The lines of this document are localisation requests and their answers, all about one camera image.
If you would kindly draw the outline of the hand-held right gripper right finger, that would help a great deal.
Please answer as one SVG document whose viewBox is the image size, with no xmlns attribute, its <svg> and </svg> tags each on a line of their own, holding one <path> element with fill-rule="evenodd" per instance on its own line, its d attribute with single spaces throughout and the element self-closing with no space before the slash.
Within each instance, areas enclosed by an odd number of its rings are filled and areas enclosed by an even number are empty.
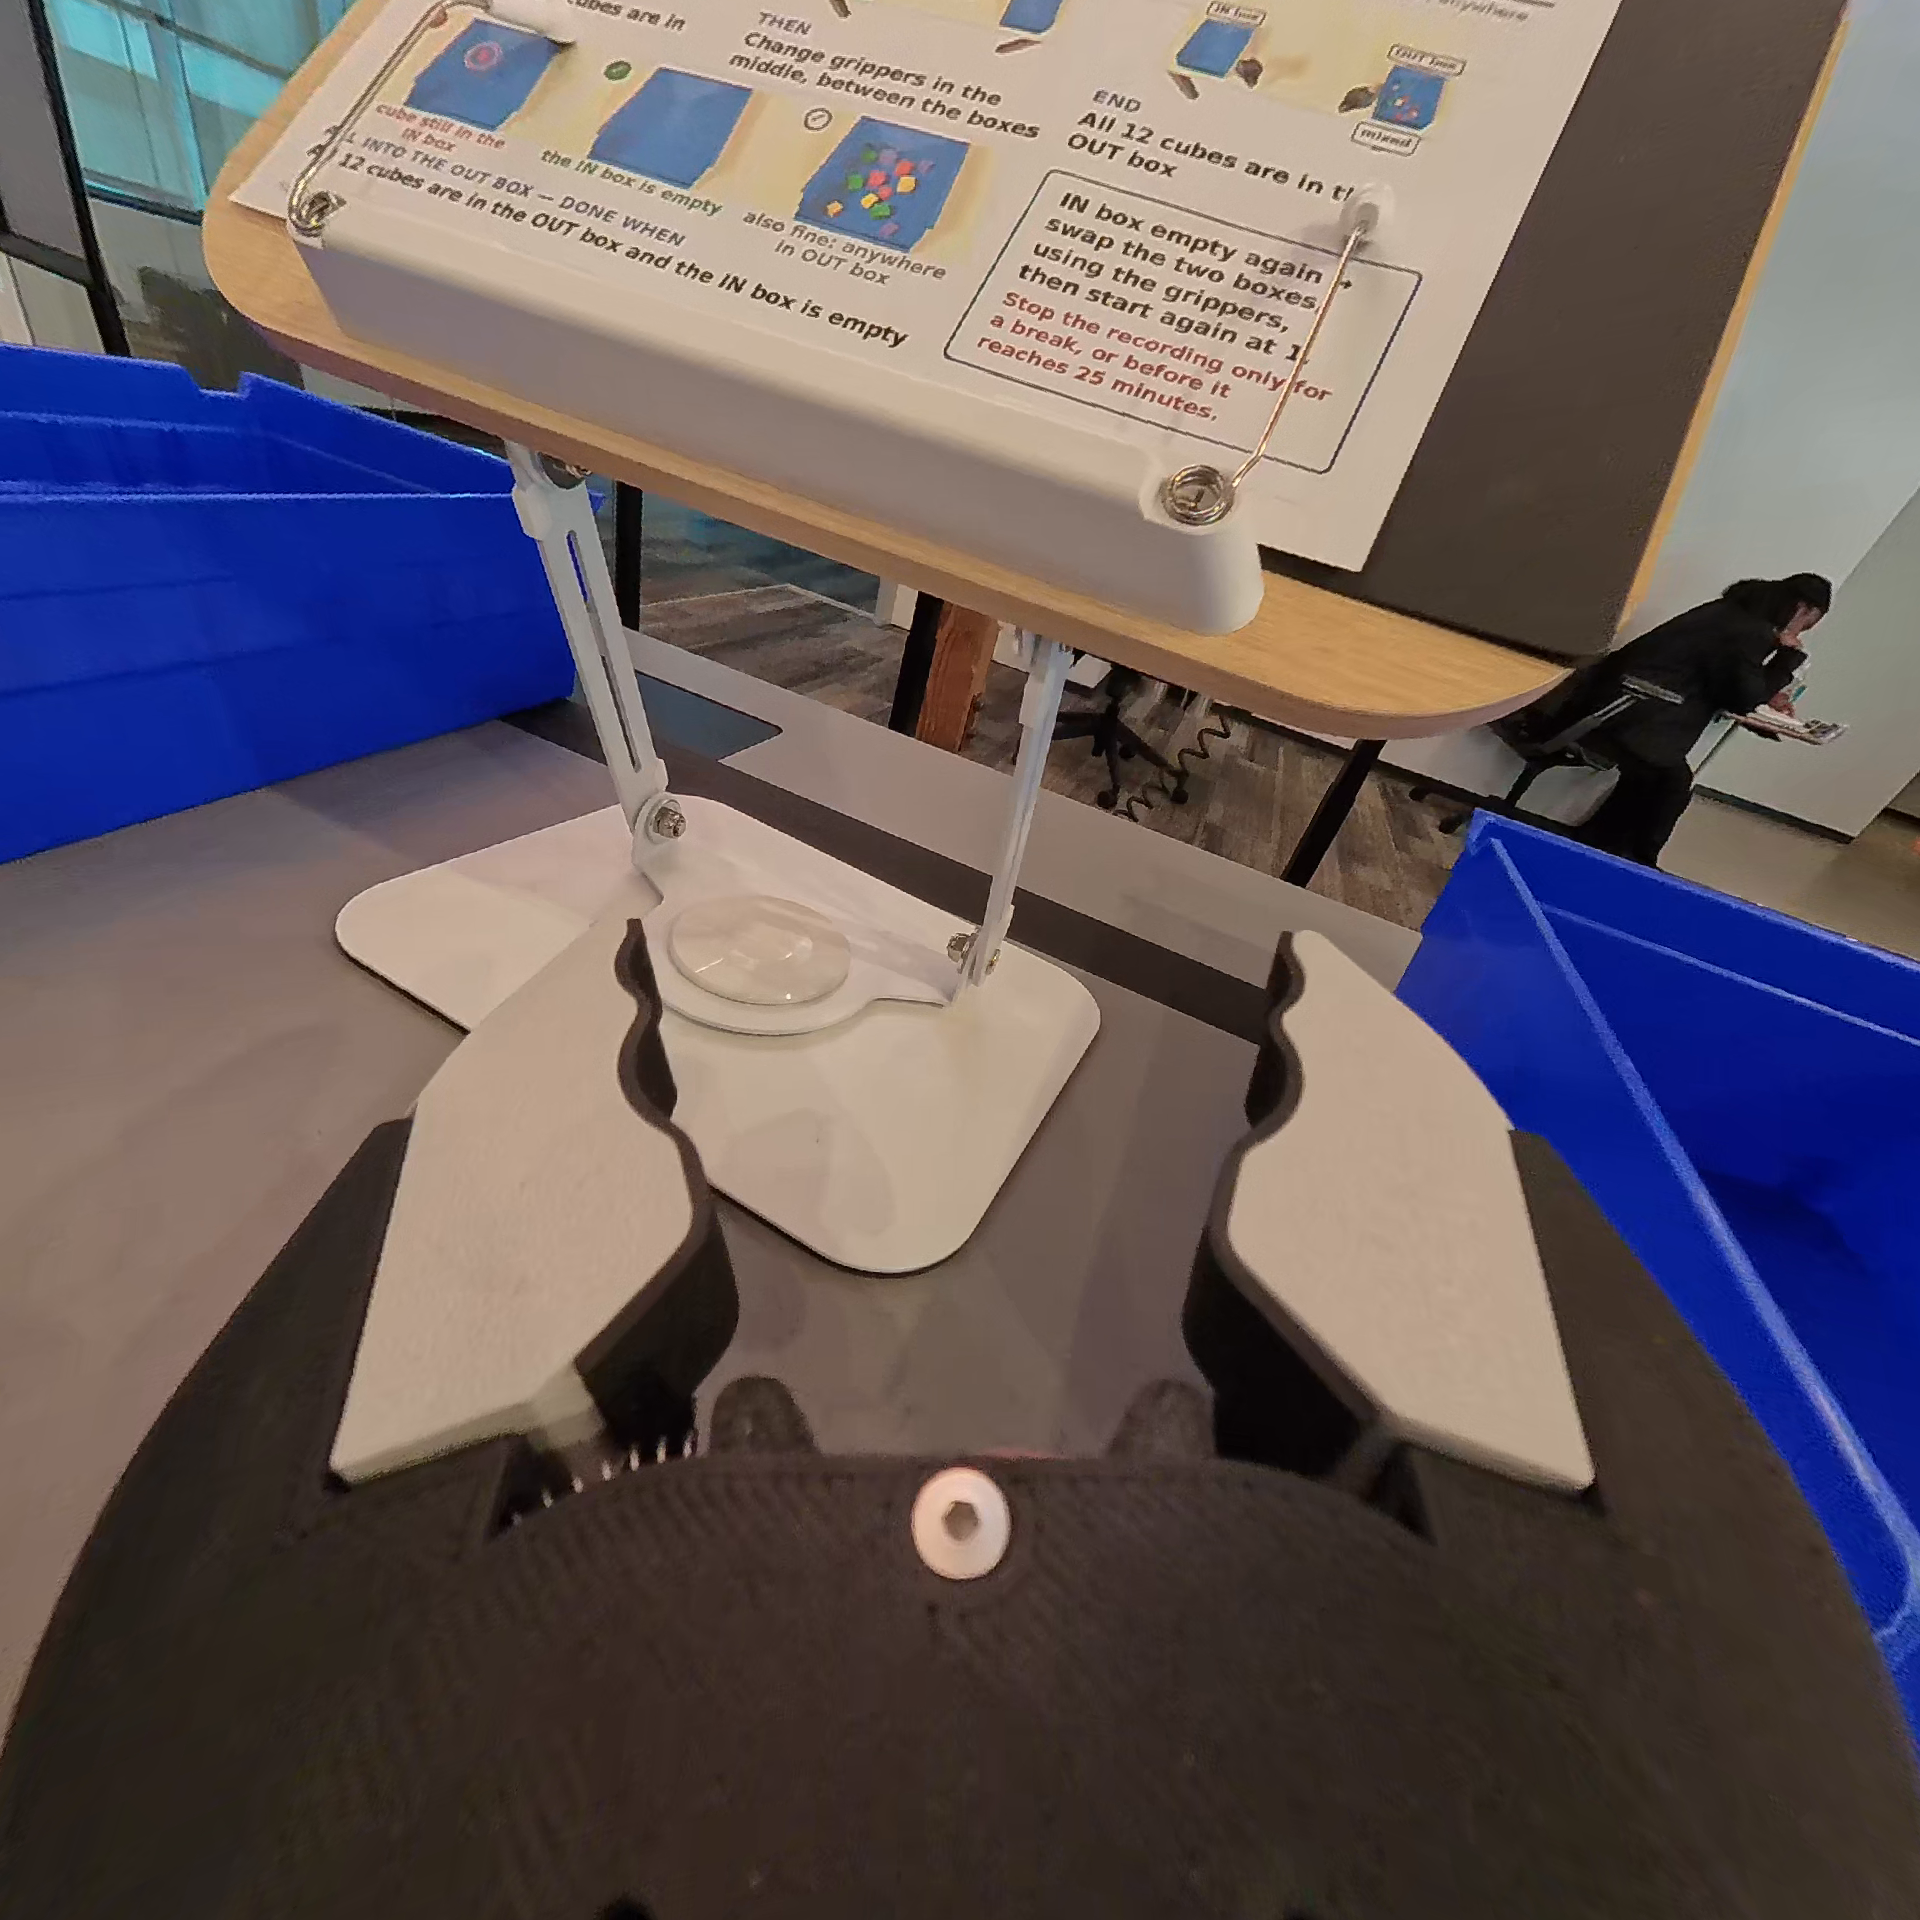
<svg viewBox="0 0 1920 1920">
<path fill-rule="evenodd" d="M 1228 1457 L 1365 1489 L 1422 1448 L 1584 1496 L 1518 1136 L 1476 1073 L 1324 933 L 1283 933 L 1247 1135 L 1194 1250 Z"/>
</svg>

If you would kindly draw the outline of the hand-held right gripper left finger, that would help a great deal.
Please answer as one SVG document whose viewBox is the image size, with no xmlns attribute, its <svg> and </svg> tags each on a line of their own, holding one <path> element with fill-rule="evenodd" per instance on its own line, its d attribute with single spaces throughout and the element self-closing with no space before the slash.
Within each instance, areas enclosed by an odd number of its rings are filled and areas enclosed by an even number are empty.
<svg viewBox="0 0 1920 1920">
<path fill-rule="evenodd" d="M 470 1029 L 413 1111 L 337 1480 L 497 1436 L 695 1457 L 737 1282 L 676 1103 L 636 918 L 594 921 Z"/>
</svg>

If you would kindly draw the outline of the blue plastic bin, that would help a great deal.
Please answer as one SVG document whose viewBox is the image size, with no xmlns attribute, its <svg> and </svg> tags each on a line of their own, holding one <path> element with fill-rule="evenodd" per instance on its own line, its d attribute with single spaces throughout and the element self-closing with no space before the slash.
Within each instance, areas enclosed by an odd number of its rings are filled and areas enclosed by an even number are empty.
<svg viewBox="0 0 1920 1920">
<path fill-rule="evenodd" d="M 502 459 L 3 351 L 3 858 L 566 700 Z"/>
<path fill-rule="evenodd" d="M 1398 997 L 1734 1382 L 1917 1728 L 1917 963 L 1476 812 Z"/>
</svg>

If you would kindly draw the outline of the black swivel chair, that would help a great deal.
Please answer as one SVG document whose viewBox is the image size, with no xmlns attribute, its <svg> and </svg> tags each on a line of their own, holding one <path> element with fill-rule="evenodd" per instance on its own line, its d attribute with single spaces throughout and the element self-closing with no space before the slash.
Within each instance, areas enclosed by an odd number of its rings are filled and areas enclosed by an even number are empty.
<svg viewBox="0 0 1920 1920">
<path fill-rule="evenodd" d="M 1476 800 L 1476 809 L 1492 809 L 1504 821 L 1522 818 L 1522 796 L 1548 771 L 1560 768 L 1609 768 L 1604 747 L 1589 747 L 1604 729 L 1615 725 L 1631 710 L 1648 700 L 1647 687 L 1614 662 L 1598 660 L 1573 671 L 1539 702 L 1492 719 L 1492 737 L 1518 758 L 1522 771 L 1499 800 Z"/>
<path fill-rule="evenodd" d="M 1111 668 L 1096 691 L 1096 707 L 1089 714 L 1081 714 L 1089 723 L 1084 737 L 1091 743 L 1091 758 L 1106 768 L 1106 780 L 1094 795 L 1094 805 L 1105 812 L 1137 821 L 1157 805 L 1190 807 L 1186 763 L 1166 758 L 1158 744 L 1145 743 L 1126 719 L 1126 707 L 1137 697 L 1145 697 L 1145 710 L 1157 710 L 1164 692 L 1164 683 L 1145 683 L 1134 671 Z M 1142 786 L 1137 796 L 1129 796 L 1123 762 L 1142 762 L 1142 768 L 1148 768 L 1158 778 L 1158 785 Z"/>
</svg>

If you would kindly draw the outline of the white and wooden book stand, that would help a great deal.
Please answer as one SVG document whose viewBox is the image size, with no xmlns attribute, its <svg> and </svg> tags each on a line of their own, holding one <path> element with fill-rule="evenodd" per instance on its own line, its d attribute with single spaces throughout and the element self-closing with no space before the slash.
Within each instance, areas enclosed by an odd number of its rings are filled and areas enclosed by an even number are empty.
<svg viewBox="0 0 1920 1920">
<path fill-rule="evenodd" d="M 1096 1038 L 1015 888 L 1068 658 L 1363 743 L 1653 581 L 1849 5 L 357 5 L 205 208 L 304 366 L 502 441 L 617 805 L 337 921 L 470 1031 L 639 921 L 710 1189 L 955 1258 Z M 605 475 L 1035 638 L 984 904 L 672 786 Z"/>
</svg>

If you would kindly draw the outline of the printed instruction sheet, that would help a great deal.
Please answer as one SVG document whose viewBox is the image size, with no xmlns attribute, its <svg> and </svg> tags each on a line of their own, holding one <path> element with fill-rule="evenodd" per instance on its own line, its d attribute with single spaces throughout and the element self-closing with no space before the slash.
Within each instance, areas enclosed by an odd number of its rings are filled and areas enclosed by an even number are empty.
<svg viewBox="0 0 1920 1920">
<path fill-rule="evenodd" d="M 379 5 L 250 213 L 619 341 L 566 412 L 1117 561 L 1166 479 L 1360 572 L 1615 5 Z"/>
</svg>

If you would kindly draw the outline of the wooden post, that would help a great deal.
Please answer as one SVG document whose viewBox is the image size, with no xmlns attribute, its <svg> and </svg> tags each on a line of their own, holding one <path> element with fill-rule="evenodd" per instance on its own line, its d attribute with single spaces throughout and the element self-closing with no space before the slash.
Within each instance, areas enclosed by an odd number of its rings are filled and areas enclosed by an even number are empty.
<svg viewBox="0 0 1920 1920">
<path fill-rule="evenodd" d="M 944 602 L 933 622 L 932 671 L 920 697 L 918 743 L 960 756 L 972 735 L 998 623 Z"/>
</svg>

